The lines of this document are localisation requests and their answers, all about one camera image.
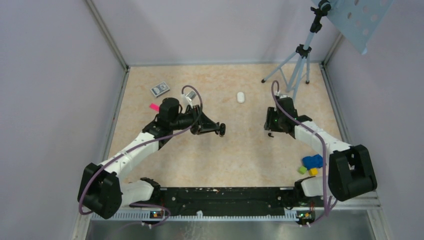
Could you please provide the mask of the black earbud case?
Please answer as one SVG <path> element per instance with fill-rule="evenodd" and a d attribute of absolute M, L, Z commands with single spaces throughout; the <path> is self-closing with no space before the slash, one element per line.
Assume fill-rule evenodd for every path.
<path fill-rule="evenodd" d="M 223 137 L 226 133 L 226 124 L 225 123 L 221 123 L 219 126 L 219 130 L 218 130 L 218 135 L 220 137 Z"/>

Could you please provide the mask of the white earbud charging case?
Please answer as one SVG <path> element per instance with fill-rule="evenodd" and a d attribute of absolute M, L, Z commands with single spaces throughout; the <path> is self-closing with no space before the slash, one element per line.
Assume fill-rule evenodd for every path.
<path fill-rule="evenodd" d="M 243 104 L 245 101 L 246 101 L 246 97 L 245 97 L 245 94 L 243 93 L 243 92 L 238 92 L 237 94 L 236 94 L 236 101 L 239 103 L 239 104 Z"/>

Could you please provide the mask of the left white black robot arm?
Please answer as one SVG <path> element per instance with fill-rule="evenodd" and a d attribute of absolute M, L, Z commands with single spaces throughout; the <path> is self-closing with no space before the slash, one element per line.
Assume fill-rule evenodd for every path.
<path fill-rule="evenodd" d="M 207 117 L 201 104 L 188 105 L 183 112 L 176 98 L 165 98 L 153 121 L 129 145 L 108 160 L 90 163 L 84 168 L 77 196 L 80 214 L 85 215 L 82 208 L 86 207 L 89 214 L 109 219 L 121 207 L 133 203 L 156 206 L 161 194 L 151 180 L 123 181 L 145 158 L 159 151 L 171 138 L 187 131 L 193 135 L 215 133 L 223 137 L 226 125 Z"/>

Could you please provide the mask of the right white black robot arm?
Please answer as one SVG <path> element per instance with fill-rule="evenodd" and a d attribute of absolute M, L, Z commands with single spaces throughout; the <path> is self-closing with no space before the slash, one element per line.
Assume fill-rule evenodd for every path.
<path fill-rule="evenodd" d="M 369 150 L 362 144 L 343 142 L 316 125 L 307 115 L 298 115 L 288 95 L 274 97 L 267 109 L 264 129 L 285 133 L 303 142 L 322 157 L 322 175 L 299 180 L 293 200 L 307 206 L 316 196 L 332 196 L 338 201 L 375 191 L 378 183 Z"/>

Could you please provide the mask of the light blue tripod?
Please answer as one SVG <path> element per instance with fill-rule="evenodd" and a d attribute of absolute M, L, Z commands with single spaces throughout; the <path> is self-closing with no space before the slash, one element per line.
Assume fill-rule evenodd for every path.
<path fill-rule="evenodd" d="M 308 85 L 310 83 L 310 64 L 311 58 L 310 53 L 312 51 L 311 42 L 314 36 L 322 29 L 322 18 L 326 17 L 330 10 L 332 9 L 332 4 L 328 0 L 318 1 L 317 7 L 311 7 L 310 10 L 314 14 L 314 19 L 309 28 L 309 33 L 305 40 L 305 43 L 299 44 L 295 51 L 290 54 L 283 62 L 281 62 L 271 73 L 264 77 L 261 82 L 265 83 L 270 77 L 272 77 L 276 72 L 280 72 L 283 81 L 286 86 L 286 92 L 293 92 L 292 98 L 295 99 L 299 89 L 301 80 L 305 78 L 305 83 Z M 290 76 L 290 79 L 287 80 L 283 71 L 283 66 L 286 65 L 291 59 L 295 56 L 298 56 L 298 60 Z"/>

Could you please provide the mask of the green cube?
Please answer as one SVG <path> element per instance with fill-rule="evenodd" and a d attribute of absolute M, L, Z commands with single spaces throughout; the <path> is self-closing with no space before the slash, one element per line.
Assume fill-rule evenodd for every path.
<path fill-rule="evenodd" d="M 305 166 L 301 166 L 301 167 L 298 168 L 298 172 L 301 175 L 304 175 L 307 171 L 308 171 L 308 169 Z"/>

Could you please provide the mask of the blue toy car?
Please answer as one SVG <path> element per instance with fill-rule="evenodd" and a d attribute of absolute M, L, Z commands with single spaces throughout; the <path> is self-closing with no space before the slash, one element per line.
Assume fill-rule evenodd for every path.
<path fill-rule="evenodd" d="M 319 154 L 303 157 L 301 161 L 307 170 L 323 167 L 323 157 Z"/>

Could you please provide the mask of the yellow cube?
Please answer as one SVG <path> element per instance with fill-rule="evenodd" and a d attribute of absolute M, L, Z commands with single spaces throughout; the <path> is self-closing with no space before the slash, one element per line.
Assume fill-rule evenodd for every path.
<path fill-rule="evenodd" d="M 308 170 L 308 173 L 309 173 L 309 175 L 310 176 L 316 176 L 318 173 L 319 173 L 319 169 L 318 168 L 310 168 L 309 170 Z"/>

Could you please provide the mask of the pink marker piece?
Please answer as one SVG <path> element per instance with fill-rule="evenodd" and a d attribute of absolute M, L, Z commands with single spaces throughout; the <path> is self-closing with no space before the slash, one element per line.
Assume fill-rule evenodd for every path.
<path fill-rule="evenodd" d="M 159 111 L 160 111 L 160 106 L 159 106 L 159 105 L 156 105 L 156 104 L 154 104 L 154 103 L 151 103 L 151 104 L 149 105 L 149 107 L 150 107 L 152 110 L 155 110 L 155 111 L 157 111 L 157 112 L 159 112 Z"/>

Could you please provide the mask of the playing card deck box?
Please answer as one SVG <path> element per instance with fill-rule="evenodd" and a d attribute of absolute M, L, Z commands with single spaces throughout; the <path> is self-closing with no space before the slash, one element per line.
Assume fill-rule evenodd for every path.
<path fill-rule="evenodd" d="M 170 87 L 166 82 L 161 82 L 150 89 L 155 98 L 158 98 L 170 91 Z"/>

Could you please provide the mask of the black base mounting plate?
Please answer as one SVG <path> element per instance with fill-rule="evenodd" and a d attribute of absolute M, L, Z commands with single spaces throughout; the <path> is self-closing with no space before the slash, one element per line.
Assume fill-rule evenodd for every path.
<path fill-rule="evenodd" d="M 293 187 L 161 187 L 144 204 L 165 207 L 171 216 L 282 216 L 294 208 L 323 207 L 319 196 L 306 197 Z"/>

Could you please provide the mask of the perforated blue metal panel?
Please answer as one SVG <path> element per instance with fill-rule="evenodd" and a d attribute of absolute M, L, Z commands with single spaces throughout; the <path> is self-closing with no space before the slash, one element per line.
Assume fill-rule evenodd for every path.
<path fill-rule="evenodd" d="M 327 5 L 326 17 L 361 54 L 393 4 L 393 0 L 312 0 L 318 8 Z"/>

